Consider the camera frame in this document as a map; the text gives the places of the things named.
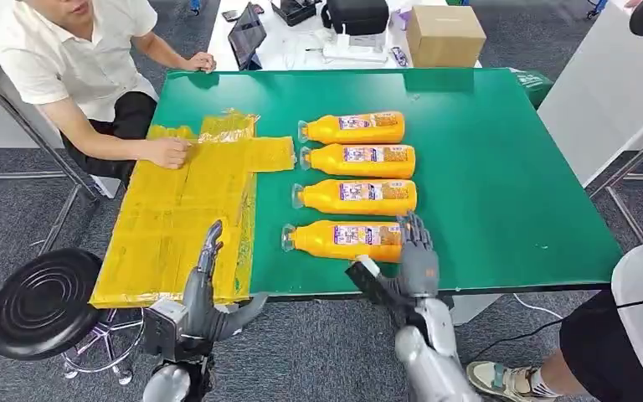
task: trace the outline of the sneaker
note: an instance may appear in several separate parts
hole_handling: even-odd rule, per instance
[[[505,368],[493,362],[473,362],[467,366],[467,378],[481,392],[498,395],[512,402],[549,402],[534,394],[528,379],[536,371],[532,367]]]

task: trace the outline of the bottle label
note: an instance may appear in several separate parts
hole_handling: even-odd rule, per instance
[[[370,115],[349,115],[339,117],[339,128],[342,130],[354,130],[357,128],[386,127],[398,124],[398,118],[394,113],[373,113]]]
[[[408,160],[408,146],[344,147],[345,162],[404,162]]]
[[[334,226],[334,243],[337,245],[400,245],[400,225]]]
[[[341,183],[339,184],[339,198],[341,201],[362,201],[381,199],[407,199],[408,186],[401,181],[387,181],[383,183]]]

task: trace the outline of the cardboard box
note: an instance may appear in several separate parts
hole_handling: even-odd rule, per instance
[[[474,67],[486,40],[468,6],[413,6],[405,36],[413,67]]]

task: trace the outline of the white shirt sleeve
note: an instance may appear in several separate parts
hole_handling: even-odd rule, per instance
[[[0,51],[0,65],[26,103],[44,105],[69,97],[57,72],[33,52],[23,49]]]
[[[135,37],[144,36],[154,29],[157,24],[157,12],[154,11],[148,0],[129,0],[129,11],[134,21]]]

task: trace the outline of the white sock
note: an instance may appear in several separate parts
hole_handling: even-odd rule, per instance
[[[563,394],[559,394],[546,385],[546,383],[543,381],[543,378],[541,377],[541,369],[539,368],[538,370],[534,371],[533,374],[531,374],[531,378],[528,380],[529,385],[531,385],[531,392],[538,396],[542,396],[545,398],[557,398]]]

